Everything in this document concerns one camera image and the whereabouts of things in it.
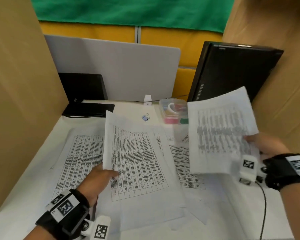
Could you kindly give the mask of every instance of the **yellow partition panel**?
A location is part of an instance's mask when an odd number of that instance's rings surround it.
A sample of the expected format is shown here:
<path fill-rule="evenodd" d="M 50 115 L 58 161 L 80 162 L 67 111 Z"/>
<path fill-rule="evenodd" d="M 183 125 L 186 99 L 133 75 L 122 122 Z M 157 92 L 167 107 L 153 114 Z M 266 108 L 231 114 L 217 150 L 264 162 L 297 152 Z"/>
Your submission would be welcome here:
<path fill-rule="evenodd" d="M 195 69 L 178 69 L 176 73 L 176 81 L 174 83 L 172 97 L 189 94 L 195 72 Z M 179 97 L 178 99 L 187 101 L 188 96 Z"/>
<path fill-rule="evenodd" d="M 62 35 L 134 43 L 135 27 L 133 26 L 58 22 L 40 22 L 40 25 L 42 32 L 47 35 Z"/>
<path fill-rule="evenodd" d="M 141 28 L 141 44 L 177 47 L 181 50 L 179 65 L 197 67 L 204 41 L 221 41 L 222 34 L 210 31 L 175 29 L 175 28 Z"/>

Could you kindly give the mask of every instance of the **clear plastic box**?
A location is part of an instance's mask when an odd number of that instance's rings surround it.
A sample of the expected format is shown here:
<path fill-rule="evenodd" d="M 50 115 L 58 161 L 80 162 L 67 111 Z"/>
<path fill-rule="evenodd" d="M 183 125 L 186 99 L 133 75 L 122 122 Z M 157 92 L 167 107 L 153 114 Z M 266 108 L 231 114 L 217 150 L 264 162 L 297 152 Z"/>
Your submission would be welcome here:
<path fill-rule="evenodd" d="M 188 106 L 182 99 L 161 99 L 160 111 L 165 124 L 188 124 Z"/>

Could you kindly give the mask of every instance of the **transparent lid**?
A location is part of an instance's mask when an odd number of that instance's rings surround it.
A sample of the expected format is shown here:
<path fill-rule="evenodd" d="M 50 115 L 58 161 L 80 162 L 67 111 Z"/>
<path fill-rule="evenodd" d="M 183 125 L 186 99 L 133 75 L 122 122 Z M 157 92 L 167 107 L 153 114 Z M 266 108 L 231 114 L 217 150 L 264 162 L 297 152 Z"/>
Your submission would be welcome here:
<path fill-rule="evenodd" d="M 188 118 L 188 105 L 183 99 L 161 99 L 161 112 L 168 118 Z"/>

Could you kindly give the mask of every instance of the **cable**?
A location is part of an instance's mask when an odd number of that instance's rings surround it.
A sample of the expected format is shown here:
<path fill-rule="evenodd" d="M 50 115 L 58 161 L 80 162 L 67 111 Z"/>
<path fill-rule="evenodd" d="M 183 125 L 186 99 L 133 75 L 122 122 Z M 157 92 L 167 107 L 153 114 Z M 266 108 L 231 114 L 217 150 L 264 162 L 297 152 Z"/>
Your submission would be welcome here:
<path fill-rule="evenodd" d="M 83 118 L 102 117 L 105 115 L 106 115 L 106 113 L 96 113 L 95 115 L 92 115 L 92 116 L 71 116 L 71 115 L 65 115 L 65 114 L 63 116 L 72 118 L 72 119 L 83 119 Z"/>
<path fill-rule="evenodd" d="M 181 98 L 181 97 L 184 97 L 184 96 L 188 96 L 188 94 L 186 94 L 186 95 L 181 95 L 181 96 L 177 96 L 177 97 L 167 97 L 167 98 L 163 98 L 163 99 L 176 99 L 176 98 Z M 149 102 L 158 102 L 158 101 L 160 101 L 160 100 L 161 100 L 161 99 L 152 100 L 152 101 L 131 101 L 131 102 L 149 103 Z"/>
<path fill-rule="evenodd" d="M 266 213 L 267 213 L 267 198 L 266 198 L 266 194 L 265 191 L 263 190 L 262 186 L 256 181 L 255 182 L 257 185 L 259 185 L 259 187 L 262 190 L 263 196 L 264 196 L 264 215 L 263 215 L 263 222 L 262 222 L 262 227 L 261 227 L 261 234 L 260 234 L 260 240 L 262 240 L 262 235 L 263 235 L 263 229 L 265 227 L 265 222 L 266 222 Z"/>

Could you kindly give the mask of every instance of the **green cloth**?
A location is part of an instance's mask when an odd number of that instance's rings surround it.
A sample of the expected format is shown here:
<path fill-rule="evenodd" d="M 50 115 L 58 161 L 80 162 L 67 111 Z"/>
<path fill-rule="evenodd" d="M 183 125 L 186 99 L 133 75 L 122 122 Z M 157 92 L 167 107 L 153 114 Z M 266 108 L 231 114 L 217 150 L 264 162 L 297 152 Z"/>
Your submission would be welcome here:
<path fill-rule="evenodd" d="M 223 33 L 234 0 L 31 0 L 41 21 Z"/>

